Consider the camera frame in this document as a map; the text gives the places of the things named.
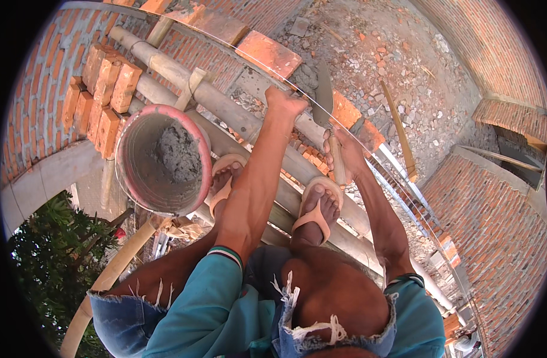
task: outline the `hand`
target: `hand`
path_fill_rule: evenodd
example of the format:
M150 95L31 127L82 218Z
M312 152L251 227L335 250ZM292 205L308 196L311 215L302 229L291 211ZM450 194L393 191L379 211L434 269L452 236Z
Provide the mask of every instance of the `hand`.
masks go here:
M345 163L347 181L355 181L363 172L363 169L367 168L367 163L365 163L365 157L363 156L363 147L347 131L337 125L333 126L333 133L339 139L339 142L341 142L341 156ZM327 158L327 166L330 170L333 170L333 156L329 147L329 135L331 135L331 132L327 129L323 133L323 139L325 140L323 142L323 150Z
M268 103L268 111L284 113L291 120L300 115L307 108L307 101L301 97L291 97L293 91L282 91L275 86L265 90L265 100Z

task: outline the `trowel handle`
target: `trowel handle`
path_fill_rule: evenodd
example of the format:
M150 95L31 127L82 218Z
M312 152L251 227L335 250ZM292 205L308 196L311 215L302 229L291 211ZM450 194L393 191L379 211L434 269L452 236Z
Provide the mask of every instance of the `trowel handle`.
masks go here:
M331 156L333 157L333 174L335 175L335 183L337 185L347 184L347 176L345 174L345 163L343 163L343 157L341 156L341 143L339 139L335 137L333 131L329 137L329 148L331 149Z

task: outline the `trowel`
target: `trowel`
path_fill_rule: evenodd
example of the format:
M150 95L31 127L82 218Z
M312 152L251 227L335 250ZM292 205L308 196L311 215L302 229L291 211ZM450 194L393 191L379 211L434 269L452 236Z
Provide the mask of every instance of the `trowel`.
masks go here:
M319 83L319 86L315 91L315 97L317 103L319 103L322 108L313 103L313 121L321 127L331 130L329 147L331 149L331 155L333 156L333 174L335 176L335 182L340 186L345 185L347 184L347 177L345 175L345 164L341 157L341 143L337 137L334 136L333 130L331 129L331 123L329 122L329 118L331 117L329 113L333 113L333 88L331 87L331 76L329 74L327 62L323 59L319 61L319 65L317 66L317 82Z

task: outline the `wet cement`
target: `wet cement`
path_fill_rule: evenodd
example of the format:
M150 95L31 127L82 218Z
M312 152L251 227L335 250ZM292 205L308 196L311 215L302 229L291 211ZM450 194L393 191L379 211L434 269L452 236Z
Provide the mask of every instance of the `wet cement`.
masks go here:
M166 128L156 145L158 160L175 183L197 180L202 174L198 141L179 123Z

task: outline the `shirt sleeve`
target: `shirt sleeve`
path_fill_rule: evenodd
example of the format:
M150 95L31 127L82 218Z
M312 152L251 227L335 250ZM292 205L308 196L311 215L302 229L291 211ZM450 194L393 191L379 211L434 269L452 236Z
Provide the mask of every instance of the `shirt sleeve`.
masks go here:
M143 357L202 357L220 335L240 296L242 271L232 257L211 253L156 326Z
M421 276L399 276L384 290L398 293L396 299L396 336L389 357L440 358L444 354L442 316L424 289Z

